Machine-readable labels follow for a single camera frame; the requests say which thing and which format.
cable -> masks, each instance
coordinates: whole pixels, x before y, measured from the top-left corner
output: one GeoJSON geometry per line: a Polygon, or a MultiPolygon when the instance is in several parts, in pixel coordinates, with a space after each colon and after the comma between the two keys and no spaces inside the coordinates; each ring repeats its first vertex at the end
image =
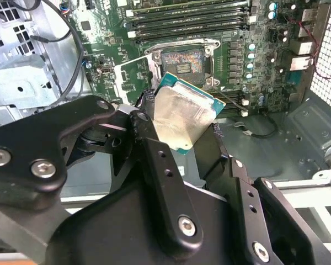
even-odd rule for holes
{"type": "Polygon", "coordinates": [[[313,67],[314,67],[314,72],[316,73],[317,76],[325,79],[325,80],[331,80],[331,76],[323,76],[321,75],[318,71],[317,71],[317,56],[318,56],[318,52],[319,52],[319,48],[320,48],[320,43],[316,40],[316,38],[313,36],[313,34],[309,31],[309,29],[307,29],[303,23],[301,21],[297,22],[295,20],[291,20],[291,22],[294,22],[296,24],[299,25],[299,27],[301,27],[306,34],[308,34],[308,36],[313,40],[313,42],[315,43],[315,52],[312,55],[312,59],[313,59],[313,67]]]}
{"type": "Polygon", "coordinates": [[[237,108],[247,112],[248,110],[242,106],[240,106],[237,102],[235,102],[233,99],[231,99],[230,97],[228,97],[227,95],[225,95],[224,93],[222,93],[221,91],[217,91],[219,92],[219,94],[221,94],[222,96],[224,96],[226,99],[228,99],[231,103],[234,104],[234,106],[236,106],[237,108]]]}
{"type": "Polygon", "coordinates": [[[73,71],[73,74],[71,76],[71,79],[70,79],[69,83],[66,86],[65,91],[60,95],[60,97],[55,102],[53,102],[52,104],[50,104],[51,107],[54,107],[54,106],[58,105],[60,102],[62,102],[66,98],[66,96],[70,93],[70,91],[72,90],[72,88],[73,88],[73,86],[74,86],[74,84],[76,82],[76,79],[78,77],[78,74],[79,74],[79,71],[80,71],[80,68],[81,68],[82,60],[83,60],[83,45],[82,45],[81,39],[79,38],[79,36],[77,34],[76,29],[69,23],[69,21],[67,20],[67,18],[63,14],[61,14],[60,10],[53,3],[51,3],[49,0],[42,0],[42,1],[44,3],[46,3],[51,9],[53,9],[55,11],[55,13],[57,13],[59,15],[59,17],[69,27],[69,29],[71,31],[71,34],[73,36],[73,39],[74,39],[74,41],[76,43],[77,50],[79,52],[78,60],[77,60],[77,63],[76,63],[76,67],[75,67],[75,69],[73,71]]]}
{"type": "Polygon", "coordinates": [[[271,118],[270,116],[267,115],[267,113],[264,113],[263,114],[267,119],[268,121],[274,126],[274,129],[268,133],[268,134],[264,134],[264,135],[260,135],[260,134],[255,134],[253,133],[252,131],[250,131],[244,122],[242,121],[239,121],[239,122],[236,122],[234,124],[234,127],[236,128],[241,128],[243,130],[243,134],[245,135],[248,135],[248,136],[251,136],[251,137],[254,137],[254,138],[258,138],[258,139],[266,139],[266,138],[269,138],[273,135],[276,134],[276,132],[278,132],[279,128],[278,128],[278,125],[277,123],[275,122],[275,120],[273,118],[271,118]]]}
{"type": "Polygon", "coordinates": [[[49,40],[47,38],[44,38],[44,37],[41,37],[41,36],[35,36],[35,35],[30,36],[30,38],[32,40],[36,40],[36,41],[39,41],[41,43],[58,43],[59,41],[67,39],[67,37],[69,37],[70,35],[71,35],[71,30],[69,30],[63,37],[55,39],[55,40],[49,40]]]}
{"type": "Polygon", "coordinates": [[[25,7],[22,7],[18,4],[16,4],[15,2],[13,1],[10,1],[10,4],[14,7],[16,7],[17,9],[21,10],[21,11],[33,11],[33,10],[36,10],[38,8],[38,6],[40,6],[40,3],[41,3],[41,0],[35,0],[34,1],[34,4],[32,7],[30,8],[25,8],[25,7]]]}

capacitor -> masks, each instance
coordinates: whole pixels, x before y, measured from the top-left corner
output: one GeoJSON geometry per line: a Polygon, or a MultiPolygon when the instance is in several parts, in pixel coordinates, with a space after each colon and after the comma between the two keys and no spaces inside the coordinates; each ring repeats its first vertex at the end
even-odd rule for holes
{"type": "Polygon", "coordinates": [[[254,58],[255,58],[255,54],[252,53],[252,52],[249,52],[249,53],[247,54],[247,58],[248,58],[248,59],[254,59],[254,58]]]}
{"type": "Polygon", "coordinates": [[[271,11],[271,12],[269,12],[269,14],[267,15],[267,17],[268,17],[269,19],[274,19],[274,18],[276,17],[276,13],[273,12],[273,11],[271,11]]]}
{"type": "Polygon", "coordinates": [[[247,63],[247,69],[251,70],[253,68],[254,68],[254,64],[253,63],[251,63],[251,62],[247,63]]]}
{"type": "Polygon", "coordinates": [[[86,69],[91,69],[92,68],[91,62],[86,62],[86,64],[84,66],[86,67],[86,69]]]}
{"type": "Polygon", "coordinates": [[[270,62],[270,63],[274,63],[276,61],[275,57],[272,57],[272,56],[267,56],[266,60],[267,60],[267,62],[270,62]]]}
{"type": "Polygon", "coordinates": [[[288,3],[288,4],[286,4],[286,8],[289,8],[290,10],[294,10],[294,9],[296,9],[296,5],[295,4],[292,4],[292,3],[288,3]]]}
{"type": "Polygon", "coordinates": [[[288,30],[280,29],[280,34],[283,35],[283,36],[287,36],[288,35],[288,30]]]}
{"type": "Polygon", "coordinates": [[[276,10],[276,8],[277,8],[277,4],[276,3],[270,3],[269,4],[269,10],[270,11],[274,11],[274,10],[276,10]]]}
{"type": "Polygon", "coordinates": [[[276,66],[275,69],[276,69],[277,73],[283,73],[283,72],[285,71],[285,70],[284,70],[282,67],[280,67],[280,66],[276,66]]]}
{"type": "Polygon", "coordinates": [[[253,44],[253,43],[251,43],[251,44],[248,45],[248,49],[249,49],[250,51],[254,51],[255,48],[256,48],[256,45],[253,44]]]}
{"type": "Polygon", "coordinates": [[[286,36],[284,36],[284,35],[278,35],[278,39],[280,40],[280,41],[282,41],[283,43],[285,43],[285,42],[287,42],[287,37],[286,36]]]}
{"type": "Polygon", "coordinates": [[[246,73],[245,74],[246,79],[251,79],[252,77],[253,77],[253,75],[251,73],[246,73]]]}
{"type": "Polygon", "coordinates": [[[258,99],[259,99],[259,101],[264,101],[265,100],[265,96],[262,94],[262,93],[260,93],[259,95],[258,95],[258,99]]]}

dimm slot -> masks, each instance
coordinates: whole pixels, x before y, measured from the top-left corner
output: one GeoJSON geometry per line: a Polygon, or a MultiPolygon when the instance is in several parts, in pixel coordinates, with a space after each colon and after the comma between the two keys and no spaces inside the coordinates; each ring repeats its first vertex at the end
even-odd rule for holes
{"type": "Polygon", "coordinates": [[[206,10],[216,10],[216,9],[222,9],[222,8],[230,8],[230,7],[245,7],[248,6],[249,2],[248,1],[233,1],[233,2],[227,2],[227,3],[219,3],[219,4],[211,4],[213,1],[208,1],[208,4],[198,6],[198,7],[180,7],[179,10],[177,9],[167,9],[167,10],[161,10],[160,7],[153,13],[145,13],[145,14],[140,14],[138,10],[133,10],[134,17],[132,17],[135,20],[140,20],[140,19],[149,19],[149,18],[154,18],[154,17],[168,17],[171,15],[184,15],[185,13],[191,13],[191,12],[203,12],[206,10]]]}
{"type": "Polygon", "coordinates": [[[176,23],[186,23],[186,22],[192,22],[196,20],[202,20],[202,19],[208,19],[208,18],[224,18],[224,17],[232,17],[232,16],[239,16],[239,15],[246,15],[245,12],[243,12],[240,8],[235,8],[233,10],[208,10],[207,12],[202,13],[191,13],[182,15],[181,17],[167,17],[167,18],[155,18],[146,21],[137,21],[129,23],[129,27],[131,28],[145,28],[145,27],[158,27],[168,24],[176,24],[176,23]]]}

black plastic part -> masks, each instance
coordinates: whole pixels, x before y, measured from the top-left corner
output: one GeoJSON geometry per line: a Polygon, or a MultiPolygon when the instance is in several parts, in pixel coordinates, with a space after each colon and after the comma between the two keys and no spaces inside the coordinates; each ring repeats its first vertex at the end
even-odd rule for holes
{"type": "Polygon", "coordinates": [[[0,204],[44,209],[59,200],[67,177],[65,164],[77,137],[93,125],[107,123],[115,113],[109,103],[108,110],[97,105],[100,100],[84,97],[0,127],[0,148],[11,154],[9,163],[0,167],[0,204]],[[50,161],[56,173],[50,178],[33,175],[30,168],[36,160],[50,161]]]}
{"type": "Polygon", "coordinates": [[[200,250],[186,261],[166,255],[157,241],[157,212],[149,209],[142,178],[69,217],[53,235],[45,265],[234,264],[229,256],[228,207],[223,200],[185,186],[204,230],[200,250]]]}
{"type": "Polygon", "coordinates": [[[206,188],[225,197],[230,205],[233,258],[238,264],[261,264],[263,261],[253,248],[259,242],[270,257],[265,264],[283,264],[271,247],[258,191],[250,185],[245,166],[229,157],[214,125],[197,141],[194,151],[206,188]]]}
{"type": "Polygon", "coordinates": [[[299,213],[272,183],[272,189],[258,178],[254,186],[259,191],[269,226],[271,243],[285,264],[331,265],[331,253],[306,224],[299,213]]]}
{"type": "Polygon", "coordinates": [[[168,255],[188,259],[199,251],[204,234],[177,164],[169,146],[158,141],[148,115],[132,111],[130,119],[136,139],[135,152],[139,155],[147,187],[148,205],[154,213],[152,219],[158,231],[157,240],[168,255]],[[187,236],[181,232],[178,219],[182,216],[195,224],[195,235],[187,236]]]}

motherboard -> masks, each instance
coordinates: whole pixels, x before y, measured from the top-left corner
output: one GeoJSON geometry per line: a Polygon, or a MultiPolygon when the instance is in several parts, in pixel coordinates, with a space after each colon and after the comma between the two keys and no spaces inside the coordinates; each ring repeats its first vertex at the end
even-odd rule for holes
{"type": "Polygon", "coordinates": [[[319,11],[313,0],[61,4],[67,5],[93,94],[119,103],[134,105],[170,72],[227,103],[224,116],[286,111],[316,49],[308,34],[319,11]]]}

